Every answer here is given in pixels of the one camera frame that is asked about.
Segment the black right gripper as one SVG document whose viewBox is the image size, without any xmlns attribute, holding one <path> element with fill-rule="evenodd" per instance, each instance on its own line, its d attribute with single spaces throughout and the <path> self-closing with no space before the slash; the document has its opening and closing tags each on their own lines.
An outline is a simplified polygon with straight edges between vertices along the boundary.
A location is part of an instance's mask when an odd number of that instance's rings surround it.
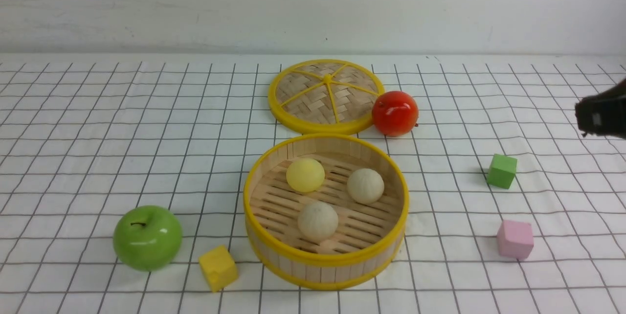
<svg viewBox="0 0 626 314">
<path fill-rule="evenodd" d="M 582 136 L 626 137 L 626 80 L 589 95 L 575 104 L 575 118 Z"/>
</svg>

